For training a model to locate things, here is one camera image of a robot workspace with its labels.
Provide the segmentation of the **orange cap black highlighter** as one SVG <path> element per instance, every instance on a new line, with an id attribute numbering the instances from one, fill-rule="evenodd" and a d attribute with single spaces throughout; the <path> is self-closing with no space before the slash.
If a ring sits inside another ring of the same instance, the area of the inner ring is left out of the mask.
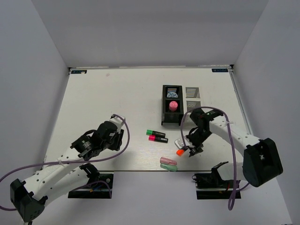
<path id="1" fill-rule="evenodd" d="M 176 151 L 176 154 L 181 157 L 187 150 L 188 148 L 179 149 Z"/>

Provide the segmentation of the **pink cap crayon bottle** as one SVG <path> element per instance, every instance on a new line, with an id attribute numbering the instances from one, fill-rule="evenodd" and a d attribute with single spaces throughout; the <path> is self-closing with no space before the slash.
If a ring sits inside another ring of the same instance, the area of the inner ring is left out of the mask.
<path id="1" fill-rule="evenodd" d="M 171 101 L 169 103 L 169 110 L 171 112 L 175 112 L 177 110 L 177 108 L 178 108 L 178 103 L 176 101 Z"/>

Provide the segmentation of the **pink cap black highlighter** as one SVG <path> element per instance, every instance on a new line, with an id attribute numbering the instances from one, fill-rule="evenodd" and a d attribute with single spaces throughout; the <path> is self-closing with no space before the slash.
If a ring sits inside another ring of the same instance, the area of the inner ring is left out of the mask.
<path id="1" fill-rule="evenodd" d="M 168 138 L 159 137 L 155 135 L 149 135 L 148 140 L 153 142 L 159 142 L 159 143 L 168 143 Z"/>

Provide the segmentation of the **green cap black highlighter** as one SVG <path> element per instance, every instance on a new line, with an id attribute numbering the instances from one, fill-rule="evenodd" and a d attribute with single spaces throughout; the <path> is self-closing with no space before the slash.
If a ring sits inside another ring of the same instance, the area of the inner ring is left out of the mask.
<path id="1" fill-rule="evenodd" d="M 154 130 L 149 130 L 149 129 L 147 129 L 146 135 L 154 135 L 157 137 L 165 138 L 165 133 L 154 131 Z"/>

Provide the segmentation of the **blue white round tub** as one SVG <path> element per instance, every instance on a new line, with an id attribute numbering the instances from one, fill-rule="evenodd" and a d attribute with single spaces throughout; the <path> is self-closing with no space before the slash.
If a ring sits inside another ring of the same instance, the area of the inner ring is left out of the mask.
<path id="1" fill-rule="evenodd" d="M 178 98 L 178 94 L 176 92 L 168 92 L 166 97 L 167 98 Z"/>

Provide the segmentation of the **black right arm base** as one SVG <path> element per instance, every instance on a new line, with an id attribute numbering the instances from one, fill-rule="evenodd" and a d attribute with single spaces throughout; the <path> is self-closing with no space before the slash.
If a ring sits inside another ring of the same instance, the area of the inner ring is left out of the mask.
<path id="1" fill-rule="evenodd" d="M 210 172 L 192 176 L 198 200 L 228 200 L 233 192 L 233 169 L 228 162 L 221 162 Z"/>

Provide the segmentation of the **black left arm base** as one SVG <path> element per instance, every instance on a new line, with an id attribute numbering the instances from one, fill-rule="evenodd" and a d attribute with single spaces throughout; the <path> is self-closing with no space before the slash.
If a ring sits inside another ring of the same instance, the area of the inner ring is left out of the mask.
<path id="1" fill-rule="evenodd" d="M 79 167 L 83 184 L 68 193 L 69 199 L 111 199 L 113 193 L 113 173 L 100 172 L 94 165 L 88 163 Z"/>

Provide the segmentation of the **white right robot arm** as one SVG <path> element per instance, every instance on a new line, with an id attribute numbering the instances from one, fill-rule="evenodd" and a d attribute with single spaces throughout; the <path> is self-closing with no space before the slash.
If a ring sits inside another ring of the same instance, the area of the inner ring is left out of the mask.
<path id="1" fill-rule="evenodd" d="M 183 150 L 189 150 L 192 157 L 203 151 L 203 143 L 215 134 L 231 145 L 232 151 L 238 151 L 243 161 L 237 163 L 222 162 L 212 167 L 211 180 L 217 187 L 224 186 L 229 180 L 245 180 L 253 187 L 259 187 L 283 173 L 283 166 L 275 142 L 261 139 L 229 122 L 226 114 L 216 108 L 204 112 L 195 108 L 188 112 L 195 128 L 183 136 Z"/>

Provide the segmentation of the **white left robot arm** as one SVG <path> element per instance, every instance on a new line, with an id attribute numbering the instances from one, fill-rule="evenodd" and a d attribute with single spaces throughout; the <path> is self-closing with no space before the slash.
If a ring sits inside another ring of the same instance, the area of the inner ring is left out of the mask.
<path id="1" fill-rule="evenodd" d="M 120 150 L 125 120 L 114 114 L 98 129 L 85 132 L 71 143 L 55 165 L 46 165 L 25 180 L 14 180 L 10 184 L 10 200 L 22 220 L 32 222 L 49 203 L 77 187 L 96 186 L 99 173 L 88 161 L 106 149 Z"/>

